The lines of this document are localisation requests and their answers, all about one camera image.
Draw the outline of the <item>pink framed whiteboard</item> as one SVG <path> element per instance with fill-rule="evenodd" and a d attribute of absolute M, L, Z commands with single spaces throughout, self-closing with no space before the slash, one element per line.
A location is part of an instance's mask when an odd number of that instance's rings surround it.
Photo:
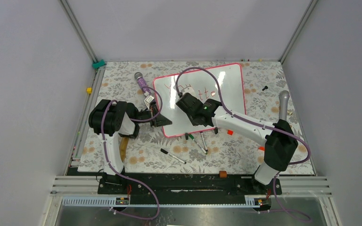
<path fill-rule="evenodd" d="M 216 77 L 227 108 L 244 114 L 246 104 L 241 66 L 233 63 L 211 67 L 207 70 Z M 214 129 L 210 126 L 193 126 L 191 124 L 187 115 L 176 106 L 179 96 L 175 88 L 176 85 L 179 90 L 191 87 L 196 98 L 201 102 L 205 102 L 209 98 L 219 101 L 218 87 L 214 79 L 206 72 L 196 69 L 184 73 L 176 82 L 178 76 L 178 74 L 171 74 L 153 79 L 153 88 L 160 94 L 164 102 L 161 115 L 172 121 L 171 125 L 163 126 L 164 136 L 167 138 L 178 137 L 186 133 Z"/>

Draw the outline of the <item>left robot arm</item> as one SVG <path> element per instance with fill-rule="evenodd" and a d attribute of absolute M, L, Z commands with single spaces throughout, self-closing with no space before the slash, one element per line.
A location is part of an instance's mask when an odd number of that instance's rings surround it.
<path fill-rule="evenodd" d="M 132 103 L 102 99 L 91 111 L 88 124 L 103 145 L 106 174 L 122 173 L 124 163 L 121 159 L 120 138 L 135 139 L 140 131 L 140 123 L 162 127 L 173 122 L 159 112 L 155 101 L 140 111 Z"/>

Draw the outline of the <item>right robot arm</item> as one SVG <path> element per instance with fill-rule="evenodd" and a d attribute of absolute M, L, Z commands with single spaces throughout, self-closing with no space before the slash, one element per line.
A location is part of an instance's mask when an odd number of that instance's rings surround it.
<path fill-rule="evenodd" d="M 297 137 L 290 124 L 257 120 L 228 109 L 223 101 L 207 99 L 202 102 L 190 93 L 176 102 L 194 126 L 210 126 L 231 130 L 264 147 L 264 162 L 254 173 L 251 187 L 258 194 L 270 188 L 273 178 L 287 169 L 298 147 Z"/>

